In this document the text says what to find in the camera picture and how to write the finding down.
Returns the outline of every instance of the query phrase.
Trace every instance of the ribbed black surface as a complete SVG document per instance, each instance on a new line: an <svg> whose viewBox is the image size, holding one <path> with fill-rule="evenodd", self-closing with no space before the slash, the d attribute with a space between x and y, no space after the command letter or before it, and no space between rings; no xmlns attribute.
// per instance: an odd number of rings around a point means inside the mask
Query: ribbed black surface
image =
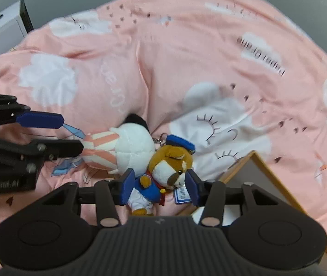
<svg viewBox="0 0 327 276"><path fill-rule="evenodd" d="M131 217L125 226L101 230L89 250L66 266L37 272L5 267L0 270L0 276L4 275L319 276L323 273L317 265L290 272L256 266L235 253L219 229L197 226L191 217Z"/></svg>

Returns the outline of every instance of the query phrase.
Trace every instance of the plush ear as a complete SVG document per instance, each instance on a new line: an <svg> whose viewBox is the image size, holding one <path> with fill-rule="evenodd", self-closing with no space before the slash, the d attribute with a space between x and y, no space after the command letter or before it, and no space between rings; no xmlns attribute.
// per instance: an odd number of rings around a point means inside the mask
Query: plush ear
<svg viewBox="0 0 327 276"><path fill-rule="evenodd" d="M182 160L185 156L185 153L182 147L173 146L166 151L165 156L168 158L174 158L176 160Z"/></svg>
<svg viewBox="0 0 327 276"><path fill-rule="evenodd" d="M123 122L123 124L126 124L126 123L140 124L142 127L145 127L146 130L149 132L146 121L137 114L129 114Z"/></svg>

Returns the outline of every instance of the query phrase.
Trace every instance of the box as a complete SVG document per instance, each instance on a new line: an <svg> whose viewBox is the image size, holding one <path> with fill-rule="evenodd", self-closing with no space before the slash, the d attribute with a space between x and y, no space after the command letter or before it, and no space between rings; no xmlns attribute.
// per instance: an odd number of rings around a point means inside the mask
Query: box
<svg viewBox="0 0 327 276"><path fill-rule="evenodd" d="M221 175L219 180L226 183L229 187L235 188L240 188L246 181L253 182L257 186L306 214L303 207L297 202L295 197L288 191L277 176L273 174L255 151L252 151L245 157L239 159L232 167ZM239 206L228 205L225 206L225 209L223 225L230 225L240 217ZM179 215L192 215L194 221L198 223L202 212L203 207L197 208L191 204L179 213ZM327 250L322 258L320 267L322 270L326 271L327 276Z"/></svg>

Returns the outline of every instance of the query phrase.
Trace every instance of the red scarf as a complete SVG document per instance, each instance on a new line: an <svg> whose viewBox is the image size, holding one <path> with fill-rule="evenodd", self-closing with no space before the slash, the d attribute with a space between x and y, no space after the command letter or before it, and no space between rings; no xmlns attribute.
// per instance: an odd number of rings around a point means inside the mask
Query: red scarf
<svg viewBox="0 0 327 276"><path fill-rule="evenodd" d="M150 179L156 184L157 188L159 190L165 189L165 187L161 186L153 177L152 174L147 170L147 172L145 173L146 175L148 175L150 177ZM160 197L160 202L158 203L159 205L165 205L165 200L166 200L166 193L161 193L161 197Z"/></svg>

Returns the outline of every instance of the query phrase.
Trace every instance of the blue gripper pad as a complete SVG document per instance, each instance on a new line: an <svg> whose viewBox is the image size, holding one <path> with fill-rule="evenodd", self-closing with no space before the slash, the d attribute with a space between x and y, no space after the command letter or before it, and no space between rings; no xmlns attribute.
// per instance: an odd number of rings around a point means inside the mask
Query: blue gripper pad
<svg viewBox="0 0 327 276"><path fill-rule="evenodd" d="M168 135L166 138L166 144L172 146L180 146L185 148L191 155L195 153L195 145L184 138Z"/></svg>
<svg viewBox="0 0 327 276"><path fill-rule="evenodd" d="M125 180L122 183L122 190L119 198L120 198L120 205L125 205L128 203L128 199L130 197L131 191L134 188L134 184L135 184L134 169L128 169L122 177L125 177Z"/></svg>
<svg viewBox="0 0 327 276"><path fill-rule="evenodd" d="M17 116L17 123L25 128L59 129L64 118L58 113L26 111Z"/></svg>
<svg viewBox="0 0 327 276"><path fill-rule="evenodd" d="M193 205L199 206L199 202L200 202L199 189L191 173L195 173L195 172L192 169L189 169L185 173L185 186L186 189L188 190Z"/></svg>

